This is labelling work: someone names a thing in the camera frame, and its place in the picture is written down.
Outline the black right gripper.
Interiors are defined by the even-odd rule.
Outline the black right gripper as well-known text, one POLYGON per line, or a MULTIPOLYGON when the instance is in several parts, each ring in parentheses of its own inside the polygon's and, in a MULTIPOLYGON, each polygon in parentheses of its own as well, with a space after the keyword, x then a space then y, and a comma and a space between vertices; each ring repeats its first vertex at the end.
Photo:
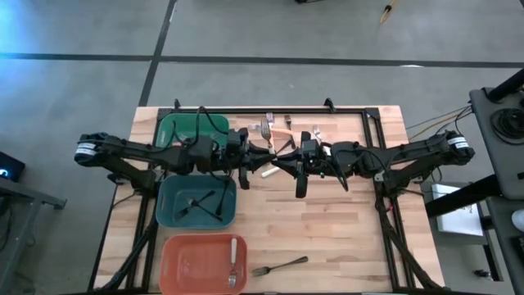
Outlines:
POLYGON ((327 169, 326 158, 318 141, 311 137, 308 131, 301 132, 301 153, 289 152, 277 155, 273 162, 293 162, 284 164, 282 169, 293 177, 302 175, 302 170, 308 175, 324 175, 327 169))

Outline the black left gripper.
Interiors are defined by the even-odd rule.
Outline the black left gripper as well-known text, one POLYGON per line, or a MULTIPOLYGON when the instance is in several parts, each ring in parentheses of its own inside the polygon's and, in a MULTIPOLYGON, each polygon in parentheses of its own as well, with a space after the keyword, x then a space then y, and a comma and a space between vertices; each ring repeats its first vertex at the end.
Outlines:
MULTIPOLYGON (((222 152, 221 170, 258 170, 260 167, 271 162, 270 157, 255 157, 248 162, 246 150, 249 132, 247 128, 239 130, 230 129, 227 134, 227 142, 222 152)), ((248 144, 248 152, 256 155, 273 155, 271 147, 259 147, 253 142, 248 144)))

